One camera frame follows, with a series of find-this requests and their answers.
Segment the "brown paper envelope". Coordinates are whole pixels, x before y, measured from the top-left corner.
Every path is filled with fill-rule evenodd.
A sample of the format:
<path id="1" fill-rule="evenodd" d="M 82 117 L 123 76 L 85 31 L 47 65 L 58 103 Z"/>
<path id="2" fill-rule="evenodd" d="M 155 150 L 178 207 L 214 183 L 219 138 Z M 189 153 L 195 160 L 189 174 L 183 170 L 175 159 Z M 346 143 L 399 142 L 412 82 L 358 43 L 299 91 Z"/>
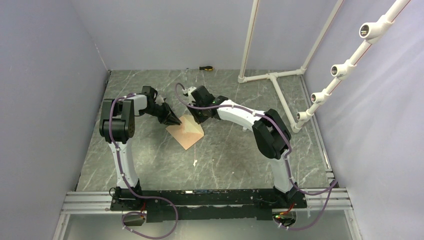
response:
<path id="1" fill-rule="evenodd" d="M 188 150 L 204 136 L 202 126 L 196 123 L 192 115 L 184 114 L 179 120 L 180 125 L 170 125 L 166 130 L 185 149 Z"/>

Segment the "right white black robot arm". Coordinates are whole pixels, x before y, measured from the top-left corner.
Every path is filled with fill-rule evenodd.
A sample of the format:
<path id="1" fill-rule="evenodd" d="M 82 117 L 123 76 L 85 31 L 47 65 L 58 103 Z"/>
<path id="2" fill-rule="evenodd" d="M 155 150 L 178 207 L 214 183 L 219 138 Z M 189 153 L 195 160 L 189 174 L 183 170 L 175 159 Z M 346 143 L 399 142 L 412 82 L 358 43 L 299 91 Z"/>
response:
<path id="1" fill-rule="evenodd" d="M 289 207 L 299 191 L 289 161 L 291 134 L 279 113 L 272 108 L 254 110 L 222 95 L 215 97 L 203 85 L 192 86 L 183 94 L 189 100 L 187 108 L 196 123 L 208 119 L 229 121 L 253 133 L 257 149 L 271 165 L 276 203 L 282 208 Z"/>

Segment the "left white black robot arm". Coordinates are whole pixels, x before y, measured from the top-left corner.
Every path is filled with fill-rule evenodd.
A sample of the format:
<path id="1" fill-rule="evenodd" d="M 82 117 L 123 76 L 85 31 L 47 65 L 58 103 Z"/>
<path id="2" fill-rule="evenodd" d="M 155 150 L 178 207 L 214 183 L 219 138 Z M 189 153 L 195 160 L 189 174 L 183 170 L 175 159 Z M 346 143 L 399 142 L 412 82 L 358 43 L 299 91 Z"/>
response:
<path id="1" fill-rule="evenodd" d="M 179 126 L 181 120 L 164 99 L 158 99 L 158 91 L 143 86 L 140 93 L 130 93 L 102 101 L 99 133 L 108 143 L 117 172 L 117 184 L 112 200 L 124 202 L 131 210 L 144 203 L 140 179 L 135 171 L 132 154 L 132 138 L 136 130 L 136 117 L 150 115 L 165 126 Z"/>

